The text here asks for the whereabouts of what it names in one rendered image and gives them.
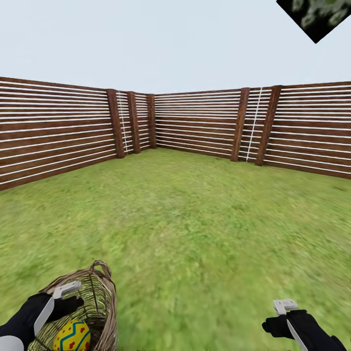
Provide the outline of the easter egg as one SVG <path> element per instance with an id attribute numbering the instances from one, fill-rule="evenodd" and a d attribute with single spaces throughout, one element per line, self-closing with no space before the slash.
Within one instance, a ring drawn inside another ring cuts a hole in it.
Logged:
<path id="1" fill-rule="evenodd" d="M 87 351 L 91 345 L 88 325 L 80 319 L 66 322 L 56 335 L 52 351 Z"/>

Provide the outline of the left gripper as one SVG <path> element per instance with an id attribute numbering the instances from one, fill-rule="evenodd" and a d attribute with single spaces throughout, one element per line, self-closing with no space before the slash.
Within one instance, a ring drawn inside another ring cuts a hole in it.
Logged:
<path id="1" fill-rule="evenodd" d="M 50 322 L 61 320 L 63 316 L 72 314 L 77 310 L 77 308 L 85 304 L 84 299 L 77 298 L 77 295 L 66 299 L 58 299 L 58 302 L 60 303 L 59 311 L 56 316 L 50 320 Z"/>

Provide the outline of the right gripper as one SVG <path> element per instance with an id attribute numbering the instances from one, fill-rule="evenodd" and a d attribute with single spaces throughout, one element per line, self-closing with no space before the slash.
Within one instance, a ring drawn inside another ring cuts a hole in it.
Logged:
<path id="1" fill-rule="evenodd" d="M 263 329 L 272 334 L 273 337 L 286 337 L 293 339 L 285 330 L 283 320 L 286 315 L 280 315 L 278 317 L 268 317 L 266 322 L 262 324 Z"/>

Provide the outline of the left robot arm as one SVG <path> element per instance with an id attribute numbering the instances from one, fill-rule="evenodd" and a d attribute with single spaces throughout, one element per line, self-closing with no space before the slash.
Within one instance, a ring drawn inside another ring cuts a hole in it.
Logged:
<path id="1" fill-rule="evenodd" d="M 81 288 L 81 282 L 74 281 L 57 287 L 52 295 L 44 292 L 29 297 L 16 314 L 0 326 L 0 351 L 28 351 L 45 324 L 61 320 L 85 304 L 77 295 L 64 299 L 66 294 Z"/>

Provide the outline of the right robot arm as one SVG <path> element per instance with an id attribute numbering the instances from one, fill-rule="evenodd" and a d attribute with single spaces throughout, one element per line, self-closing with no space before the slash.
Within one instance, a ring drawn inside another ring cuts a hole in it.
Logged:
<path id="1" fill-rule="evenodd" d="M 277 317 L 268 317 L 263 329 L 273 337 L 295 339 L 303 351 L 347 351 L 336 337 L 330 337 L 306 310 L 297 310 L 293 299 L 273 301 Z"/>

